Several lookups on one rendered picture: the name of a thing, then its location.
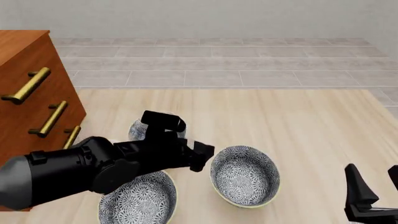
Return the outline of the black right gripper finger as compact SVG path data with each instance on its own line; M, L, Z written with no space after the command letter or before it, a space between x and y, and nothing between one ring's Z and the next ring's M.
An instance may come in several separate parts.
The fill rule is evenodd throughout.
M346 205L355 205L358 208L371 208L379 197L365 183L357 167L348 164L345 167L347 194Z
M398 165L392 166L388 169L388 174L395 188L398 188Z

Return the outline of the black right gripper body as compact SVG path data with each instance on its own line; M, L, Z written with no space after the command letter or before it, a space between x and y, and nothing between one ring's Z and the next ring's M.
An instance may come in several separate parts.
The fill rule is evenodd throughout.
M398 222L398 208L361 208L346 203L344 211L350 222Z

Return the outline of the wooden cabinet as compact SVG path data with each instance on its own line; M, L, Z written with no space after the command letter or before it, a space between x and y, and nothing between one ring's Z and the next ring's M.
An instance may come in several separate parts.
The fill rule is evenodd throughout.
M45 30L0 30L0 212L91 190L96 143L75 139L85 109Z

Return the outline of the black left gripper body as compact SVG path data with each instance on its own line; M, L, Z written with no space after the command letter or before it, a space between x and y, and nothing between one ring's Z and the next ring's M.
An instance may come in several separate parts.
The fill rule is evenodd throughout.
M215 147L194 141L193 148L187 145L187 139L177 138L161 141L128 141L114 143L129 162L139 164L138 173L153 173L165 169L189 167L200 172L210 158Z

